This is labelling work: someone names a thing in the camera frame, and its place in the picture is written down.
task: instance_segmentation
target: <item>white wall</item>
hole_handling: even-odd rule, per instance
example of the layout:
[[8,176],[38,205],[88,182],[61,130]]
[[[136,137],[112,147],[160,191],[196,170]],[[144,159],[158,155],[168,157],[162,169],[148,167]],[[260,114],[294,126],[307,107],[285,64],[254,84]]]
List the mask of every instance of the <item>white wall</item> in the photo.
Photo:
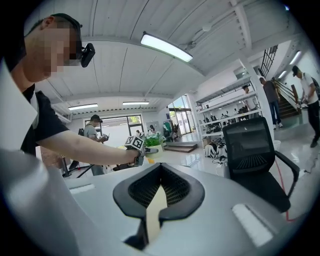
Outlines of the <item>white wall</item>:
[[85,120],[88,120],[88,119],[90,119],[90,117],[73,119],[72,122],[67,123],[65,126],[70,131],[73,131],[74,133],[78,134],[79,129],[85,127]]
[[114,148],[123,146],[130,136],[127,125],[102,127],[102,133],[106,135],[110,134],[109,140],[104,144]]
[[225,70],[199,85],[194,98],[196,101],[198,101],[216,91],[225,88],[227,85],[235,82],[236,80],[237,77],[233,70]]
[[[320,83],[320,65],[317,61],[317,56],[309,48],[307,51],[302,53],[302,56],[298,61],[294,63],[302,72],[310,74],[318,83]],[[292,75],[292,65],[287,69],[287,74],[281,79],[283,84],[286,83],[286,86],[291,90],[291,85],[295,86],[298,97],[301,98],[303,94],[303,89],[300,83],[299,78]]]

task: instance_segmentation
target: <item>stair railing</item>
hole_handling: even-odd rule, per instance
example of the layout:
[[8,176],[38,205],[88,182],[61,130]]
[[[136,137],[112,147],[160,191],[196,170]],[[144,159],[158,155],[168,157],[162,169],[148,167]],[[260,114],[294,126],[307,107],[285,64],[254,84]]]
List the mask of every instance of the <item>stair railing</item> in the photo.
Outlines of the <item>stair railing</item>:
[[[278,94],[284,96],[284,94],[289,97],[295,104],[299,103],[298,93],[294,84],[291,85],[291,89],[286,87],[283,83],[276,79],[272,79]],[[293,107],[301,114],[301,109],[293,105]]]

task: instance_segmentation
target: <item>green plant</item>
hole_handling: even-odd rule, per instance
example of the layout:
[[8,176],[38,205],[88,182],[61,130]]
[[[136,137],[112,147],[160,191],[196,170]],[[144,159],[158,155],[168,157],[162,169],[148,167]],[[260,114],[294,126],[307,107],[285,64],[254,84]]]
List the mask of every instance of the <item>green plant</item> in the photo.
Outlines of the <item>green plant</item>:
[[161,136],[160,132],[148,133],[144,140],[144,145],[146,147],[159,146],[162,142],[166,141],[166,138]]

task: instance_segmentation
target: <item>potted plant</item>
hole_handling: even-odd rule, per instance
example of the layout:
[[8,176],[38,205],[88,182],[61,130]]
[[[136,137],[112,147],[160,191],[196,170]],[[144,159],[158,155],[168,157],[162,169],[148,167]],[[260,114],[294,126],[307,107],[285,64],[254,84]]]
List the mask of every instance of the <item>potted plant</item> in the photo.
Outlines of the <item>potted plant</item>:
[[158,149],[158,153],[148,154],[148,158],[159,158],[163,154],[162,143],[166,141],[166,138],[161,135],[160,132],[149,132],[144,139],[144,145],[147,148]]

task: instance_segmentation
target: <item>black mesh vent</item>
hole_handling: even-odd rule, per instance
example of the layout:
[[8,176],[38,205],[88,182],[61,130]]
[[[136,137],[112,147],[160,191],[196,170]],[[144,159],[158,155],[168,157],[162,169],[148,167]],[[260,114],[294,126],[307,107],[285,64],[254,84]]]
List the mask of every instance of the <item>black mesh vent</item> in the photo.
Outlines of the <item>black mesh vent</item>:
[[160,170],[154,170],[132,183],[129,195],[140,205],[147,208],[160,186]]
[[189,191],[189,183],[168,169],[162,169],[161,185],[166,195],[167,206],[174,205],[184,199]]
[[248,169],[266,164],[267,161],[260,155],[250,155],[241,160],[236,169]]

